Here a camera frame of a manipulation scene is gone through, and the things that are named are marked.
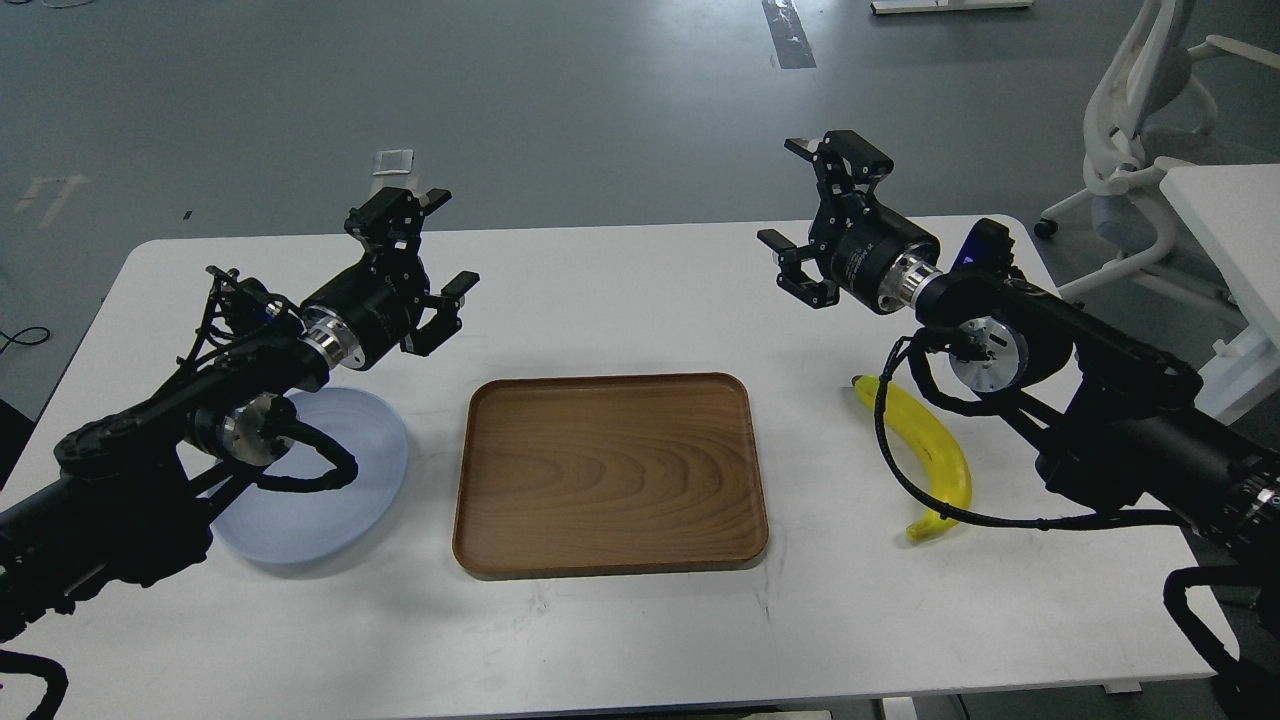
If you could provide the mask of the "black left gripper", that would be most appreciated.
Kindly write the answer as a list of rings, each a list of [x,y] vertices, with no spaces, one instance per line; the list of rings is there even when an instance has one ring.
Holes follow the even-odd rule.
[[[444,188],[415,195],[407,188],[383,187],[349,210],[346,233],[360,242],[364,256],[301,306],[303,341],[330,368],[365,372],[397,345],[403,352],[426,357],[461,331],[465,295],[480,275],[460,272],[439,293],[429,293],[419,258],[426,218],[452,199]],[[434,315],[417,328],[425,307]]]

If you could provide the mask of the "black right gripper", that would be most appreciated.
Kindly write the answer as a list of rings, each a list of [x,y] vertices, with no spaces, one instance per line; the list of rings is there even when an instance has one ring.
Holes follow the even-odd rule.
[[[756,232],[780,268],[778,287],[814,309],[835,306],[841,290],[881,315],[902,307],[891,270],[902,255],[936,264],[940,241],[897,211],[881,208],[876,188],[893,172],[893,160],[851,129],[832,129],[822,138],[787,138],[783,145],[815,173],[818,243],[797,246],[776,229]],[[805,273],[809,261],[815,263],[820,281]]]

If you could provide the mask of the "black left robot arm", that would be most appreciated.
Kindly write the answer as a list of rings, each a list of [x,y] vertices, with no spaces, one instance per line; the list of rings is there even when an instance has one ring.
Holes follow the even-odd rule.
[[[424,222],[451,197],[379,188],[344,223],[360,259],[301,302],[210,266],[174,373],[68,433],[54,450],[58,479],[3,511],[3,639],[111,582],[147,588],[202,562],[212,523],[248,488],[303,495],[356,480],[357,457],[285,395],[319,391],[338,366],[366,372],[393,348],[428,356],[461,329],[477,273],[433,290],[420,255]]]

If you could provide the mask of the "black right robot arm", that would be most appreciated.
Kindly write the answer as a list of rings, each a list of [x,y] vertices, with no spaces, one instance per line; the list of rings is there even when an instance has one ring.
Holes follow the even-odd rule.
[[[979,219],[941,270],[938,240],[876,197],[893,163],[856,132],[785,146],[812,165],[819,206],[803,246],[773,229],[758,233],[780,265],[778,286],[812,307],[847,293],[879,315],[909,307],[918,322],[870,382],[877,441],[899,484],[941,520],[1037,530],[1172,525],[1220,547],[1231,562],[1171,571],[1164,605],[1213,670],[1229,716],[1275,719],[1277,675],[1234,657],[1187,594],[1252,588],[1258,624],[1277,634],[1277,454],[1196,407],[1203,382],[1190,365],[1032,284],[1006,225]],[[1087,514],[996,518],[909,480],[884,436],[902,364],[929,405],[1009,424],[1037,450],[1044,487]]]

